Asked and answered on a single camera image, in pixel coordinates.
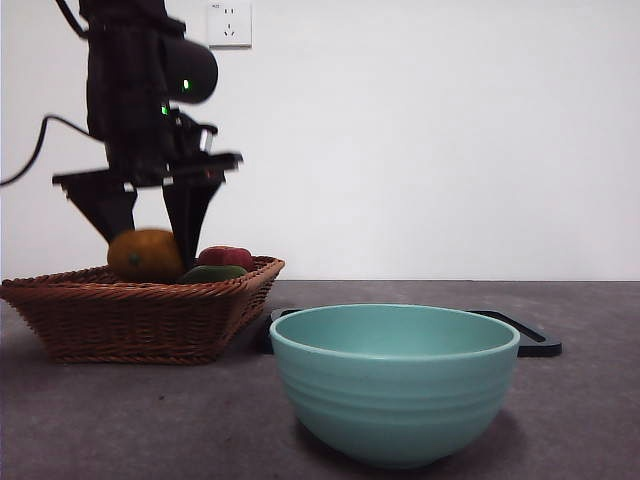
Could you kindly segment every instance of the red apple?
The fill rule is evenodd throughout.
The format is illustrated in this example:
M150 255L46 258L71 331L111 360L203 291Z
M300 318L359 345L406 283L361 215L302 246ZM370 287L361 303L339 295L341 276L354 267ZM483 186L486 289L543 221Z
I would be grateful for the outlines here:
M249 250L225 245L205 248L198 255L196 265L238 265L248 272L254 268L253 257Z

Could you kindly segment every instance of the wicker basket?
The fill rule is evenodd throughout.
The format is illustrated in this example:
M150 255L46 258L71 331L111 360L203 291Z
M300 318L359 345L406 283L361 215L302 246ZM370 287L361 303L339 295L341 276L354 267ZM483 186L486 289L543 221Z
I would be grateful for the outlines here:
M122 283L105 266L5 280L0 297L56 362L202 364L260 315L284 266L254 261L254 271L216 283Z

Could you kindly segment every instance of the black cable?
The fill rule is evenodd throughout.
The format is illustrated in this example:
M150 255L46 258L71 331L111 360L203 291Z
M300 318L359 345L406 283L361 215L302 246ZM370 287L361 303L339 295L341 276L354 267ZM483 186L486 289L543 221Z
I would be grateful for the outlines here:
M67 3L64 0L56 0L56 3L58 4L60 11L64 15L64 18L67 19L67 23L69 24L69 26L73 28L73 31L76 32L80 38L87 38L88 33L82 29L82 27L76 20L76 17L74 17L73 13L71 13L71 10L69 10L69 6L67 5Z
M86 135L87 137L94 138L94 137L91 136L91 134L89 132L87 132L83 128L78 127L77 125L74 125L73 123L71 123L68 120L65 120L62 117L59 117L57 115L45 115L45 117L42 119L42 124L40 125L40 134L38 135L38 141L36 143L36 148L33 151L33 154L31 155L31 158L26 163L26 165L24 167L22 167L22 170L20 170L18 173L16 173L13 177L10 177L10 178L8 178L6 180L2 180L0 182L0 187L5 187L5 186L15 182L20 177L22 177L25 173L27 173L27 171L33 166L33 164L36 161L36 158L38 158L38 154L40 153L40 149L42 148L42 143L44 142L44 136L45 136L45 133L47 131L47 122L49 120L57 120L58 122L64 123L66 126L73 128L74 130L80 132L83 135Z

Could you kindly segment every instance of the orange fruit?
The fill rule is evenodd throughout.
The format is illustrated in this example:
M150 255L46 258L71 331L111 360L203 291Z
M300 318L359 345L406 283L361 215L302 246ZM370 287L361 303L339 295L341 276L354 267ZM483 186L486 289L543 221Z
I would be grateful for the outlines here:
M173 283L184 272L178 244L168 230L126 230L109 244L107 264L127 282Z

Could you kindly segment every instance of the bowl rim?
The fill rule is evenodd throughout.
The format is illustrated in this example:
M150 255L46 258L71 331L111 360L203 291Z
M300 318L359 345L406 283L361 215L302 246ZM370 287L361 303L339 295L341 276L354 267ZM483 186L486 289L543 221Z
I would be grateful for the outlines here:
M441 353L441 354L420 354L420 355L391 355L391 354L369 354L369 353L353 353L353 352L345 352L342 350L331 350L328 348L320 348L314 347L312 345L307 345L304 343L299 343L294 340L291 340L280 332L278 332L278 326L283 321L286 321L292 317L304 315L305 313L322 311L322 310L336 310L336 309L346 309L346 308L357 308L357 307L398 307L398 308L419 308L430 311L445 311L445 312L456 312L462 313L466 316L473 316L481 318L484 321L491 322L501 327L505 328L507 331L511 332L512 338L502 345L498 345L497 347L487 348L484 350L475 350L472 352L460 352L460 353ZM484 357L488 355L497 354L503 352L505 350L510 350L514 346L516 347L520 342L520 332L511 325L501 322L492 317L488 317L486 315L480 315L478 313L467 312L464 310L458 310L454 308L444 308L444 307L435 307L430 305L419 305L419 304L407 304L407 303L350 303L350 304L339 304L339 305L326 305L322 307L312 307L305 308L303 310L299 310L297 312L292 312L282 317L278 318L275 322L271 324L269 327L269 335L271 336L272 341L278 341L285 345L288 345L292 348L296 348L299 350L304 350L309 353L316 353L320 355L339 357L339 358L349 358L354 360L385 360L385 361L442 361L442 360L458 360L458 359L468 359L474 357Z

